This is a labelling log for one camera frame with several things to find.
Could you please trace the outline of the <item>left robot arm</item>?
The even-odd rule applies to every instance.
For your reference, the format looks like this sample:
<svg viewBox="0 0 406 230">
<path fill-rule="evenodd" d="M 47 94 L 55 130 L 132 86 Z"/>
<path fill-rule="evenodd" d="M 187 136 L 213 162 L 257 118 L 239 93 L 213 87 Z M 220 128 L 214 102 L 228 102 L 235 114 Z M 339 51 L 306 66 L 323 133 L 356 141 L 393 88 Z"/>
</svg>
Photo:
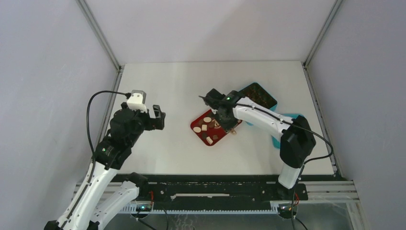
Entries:
<svg viewBox="0 0 406 230">
<path fill-rule="evenodd" d="M 92 162 L 79 190 L 66 211 L 46 223 L 46 230 L 102 230 L 128 203 L 150 195 L 148 179 L 136 172 L 129 174 L 119 189 L 104 202 L 100 199 L 118 174 L 132 147 L 144 131 L 162 130 L 166 114 L 154 105 L 154 118 L 139 106 L 122 103 L 110 120 L 107 135 L 95 148 Z"/>
</svg>

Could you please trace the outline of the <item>red chocolate tray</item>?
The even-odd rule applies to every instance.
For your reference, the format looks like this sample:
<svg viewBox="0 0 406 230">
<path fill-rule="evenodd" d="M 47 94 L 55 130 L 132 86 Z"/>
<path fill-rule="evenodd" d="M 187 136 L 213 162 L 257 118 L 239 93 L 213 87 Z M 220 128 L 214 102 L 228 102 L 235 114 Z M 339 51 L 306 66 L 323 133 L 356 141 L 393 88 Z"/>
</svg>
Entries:
<svg viewBox="0 0 406 230">
<path fill-rule="evenodd" d="M 235 129 L 241 123 L 242 121 L 239 120 L 233 129 Z M 220 126 L 218 121 L 215 119 L 212 110 L 210 109 L 193 120 L 190 124 L 190 128 L 207 146 L 215 145 L 225 136 L 230 134 L 229 131 L 224 130 L 223 127 Z"/>
</svg>

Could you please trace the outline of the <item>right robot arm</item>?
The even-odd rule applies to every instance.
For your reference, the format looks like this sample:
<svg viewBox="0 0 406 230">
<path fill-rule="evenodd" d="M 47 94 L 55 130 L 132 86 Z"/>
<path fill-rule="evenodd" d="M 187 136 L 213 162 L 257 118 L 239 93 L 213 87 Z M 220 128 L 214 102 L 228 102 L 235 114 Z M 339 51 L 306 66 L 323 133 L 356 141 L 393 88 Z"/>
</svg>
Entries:
<svg viewBox="0 0 406 230">
<path fill-rule="evenodd" d="M 301 115 L 291 118 L 278 114 L 237 91 L 221 94 L 211 89 L 202 99 L 225 131 L 233 129 L 239 121 L 245 121 L 279 141 L 283 166 L 278 177 L 277 195 L 290 199 L 296 192 L 295 185 L 304 161 L 316 145 L 307 119 Z"/>
</svg>

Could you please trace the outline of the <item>teal box lid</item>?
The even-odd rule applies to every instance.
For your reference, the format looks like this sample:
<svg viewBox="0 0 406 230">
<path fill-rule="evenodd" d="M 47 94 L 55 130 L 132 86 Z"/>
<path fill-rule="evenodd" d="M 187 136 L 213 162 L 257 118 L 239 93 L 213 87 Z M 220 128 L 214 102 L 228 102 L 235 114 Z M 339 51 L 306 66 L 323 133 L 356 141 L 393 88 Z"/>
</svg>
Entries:
<svg viewBox="0 0 406 230">
<path fill-rule="evenodd" d="M 283 116 L 288 116 L 291 117 L 292 119 L 297 118 L 298 116 L 302 115 L 302 114 L 297 114 L 297 113 L 284 113 L 282 114 Z M 280 141 L 278 141 L 274 136 L 272 136 L 272 144 L 276 149 L 280 149 L 281 147 L 281 143 Z"/>
</svg>

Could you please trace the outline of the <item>teal chocolate box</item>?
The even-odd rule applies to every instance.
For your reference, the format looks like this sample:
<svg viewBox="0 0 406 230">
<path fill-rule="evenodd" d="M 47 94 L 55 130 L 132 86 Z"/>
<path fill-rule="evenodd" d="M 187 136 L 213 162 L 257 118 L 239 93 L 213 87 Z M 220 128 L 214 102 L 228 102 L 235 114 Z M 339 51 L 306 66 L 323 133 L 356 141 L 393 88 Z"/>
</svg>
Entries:
<svg viewBox="0 0 406 230">
<path fill-rule="evenodd" d="M 239 92 L 250 98 L 253 102 L 270 109 L 271 111 L 276 110 L 278 104 L 277 100 L 257 82 L 251 83 Z"/>
</svg>

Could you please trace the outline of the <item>wooden tongs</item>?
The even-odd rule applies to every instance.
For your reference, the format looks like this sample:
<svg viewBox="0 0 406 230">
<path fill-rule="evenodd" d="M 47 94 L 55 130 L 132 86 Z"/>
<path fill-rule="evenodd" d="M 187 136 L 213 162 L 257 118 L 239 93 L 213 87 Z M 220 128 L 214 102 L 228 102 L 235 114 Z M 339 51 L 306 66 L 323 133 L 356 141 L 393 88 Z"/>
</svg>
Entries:
<svg viewBox="0 0 406 230">
<path fill-rule="evenodd" d="M 230 129 L 230 131 L 229 131 L 232 135 L 236 135 L 237 134 L 237 132 L 232 128 L 232 129 Z"/>
</svg>

